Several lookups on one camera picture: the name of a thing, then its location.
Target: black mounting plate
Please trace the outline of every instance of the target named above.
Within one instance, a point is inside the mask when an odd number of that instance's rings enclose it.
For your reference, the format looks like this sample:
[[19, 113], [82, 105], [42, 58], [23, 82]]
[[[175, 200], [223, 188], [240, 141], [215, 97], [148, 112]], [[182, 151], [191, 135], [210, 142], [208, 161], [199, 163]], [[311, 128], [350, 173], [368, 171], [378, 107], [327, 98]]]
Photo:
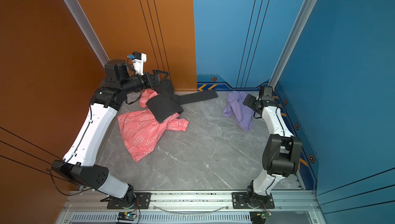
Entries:
[[[254, 202], [262, 202], [257, 209], [264, 209], [264, 203], [266, 204], [267, 209], [274, 209], [274, 201], [272, 194], [270, 196], [263, 199], [255, 199], [250, 197], [250, 201], [254, 200]], [[233, 201], [233, 208], [234, 209], [252, 209], [247, 203], [247, 193], [246, 192], [232, 192], [232, 201]]]
[[[148, 209], [149, 203], [151, 201], [151, 193], [150, 192], [135, 192], [137, 199], [139, 200], [139, 209]], [[111, 197], [108, 200], [107, 209], [123, 209], [125, 206], [117, 198]], [[127, 209], [135, 209], [136, 205], [133, 204]]]

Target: black garment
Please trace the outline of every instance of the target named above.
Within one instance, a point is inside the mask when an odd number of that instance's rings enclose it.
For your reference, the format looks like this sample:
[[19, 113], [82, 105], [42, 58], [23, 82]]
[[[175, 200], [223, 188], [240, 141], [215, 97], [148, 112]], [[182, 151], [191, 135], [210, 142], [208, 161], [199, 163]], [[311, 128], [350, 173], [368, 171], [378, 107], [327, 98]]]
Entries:
[[173, 93], [161, 93], [149, 99], [146, 105], [155, 116], [156, 121], [162, 123], [170, 115], [174, 113], [182, 113], [184, 109], [180, 105], [200, 102], [217, 97], [218, 94], [214, 90], [206, 90], [181, 96]]
[[169, 79], [163, 79], [158, 87], [153, 88], [156, 93], [174, 93], [173, 83]]

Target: yellow chevron marking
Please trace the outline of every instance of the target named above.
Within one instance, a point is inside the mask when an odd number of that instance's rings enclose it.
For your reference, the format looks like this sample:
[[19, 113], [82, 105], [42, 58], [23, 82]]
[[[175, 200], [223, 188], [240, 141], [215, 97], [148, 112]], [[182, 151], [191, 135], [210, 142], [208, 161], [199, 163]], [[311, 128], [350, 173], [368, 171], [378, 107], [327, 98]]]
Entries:
[[217, 86], [217, 84], [212, 85], [212, 86], [209, 88], [209, 90], [210, 90], [210, 89], [213, 89], [215, 86]]
[[300, 169], [300, 163], [303, 163], [306, 167], [308, 167], [307, 162], [305, 162], [302, 158], [299, 158], [299, 169]]
[[200, 88], [198, 88], [199, 91], [203, 91], [203, 88], [207, 86], [207, 84], [203, 84]]

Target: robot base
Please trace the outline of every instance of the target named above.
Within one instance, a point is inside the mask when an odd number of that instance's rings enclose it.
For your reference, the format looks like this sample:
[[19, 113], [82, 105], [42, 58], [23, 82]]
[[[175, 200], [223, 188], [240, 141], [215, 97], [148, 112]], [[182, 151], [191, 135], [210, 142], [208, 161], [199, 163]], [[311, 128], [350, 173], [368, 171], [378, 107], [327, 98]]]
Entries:
[[148, 209], [151, 200], [150, 192], [133, 192], [133, 186], [129, 185], [129, 189], [126, 192], [125, 197], [106, 197], [101, 202], [108, 202], [107, 209]]
[[247, 192], [233, 192], [233, 208], [234, 209], [274, 209], [274, 201], [272, 194], [269, 196], [261, 196], [254, 192], [251, 184], [247, 187]]

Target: vent grille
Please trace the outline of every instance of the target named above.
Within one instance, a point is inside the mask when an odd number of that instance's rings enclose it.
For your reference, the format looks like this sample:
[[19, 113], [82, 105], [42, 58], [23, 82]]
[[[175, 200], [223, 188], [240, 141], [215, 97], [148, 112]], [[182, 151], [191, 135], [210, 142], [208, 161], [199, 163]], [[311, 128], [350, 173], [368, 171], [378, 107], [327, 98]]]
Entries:
[[250, 215], [245, 213], [227, 213], [227, 214], [212, 214], [212, 215], [177, 215], [177, 214], [166, 214], [166, 213], [150, 213], [141, 214], [140, 221], [143, 223], [150, 222], [223, 222], [223, 221], [249, 221]]
[[[74, 212], [72, 223], [116, 223], [118, 212]], [[139, 224], [149, 223], [246, 223], [250, 221], [248, 212], [220, 212], [211, 215], [182, 215], [166, 212], [141, 212]]]
[[103, 222], [103, 223], [114, 223], [118, 216], [118, 212], [103, 213], [103, 212], [74, 212], [72, 216], [73, 223], [80, 222]]

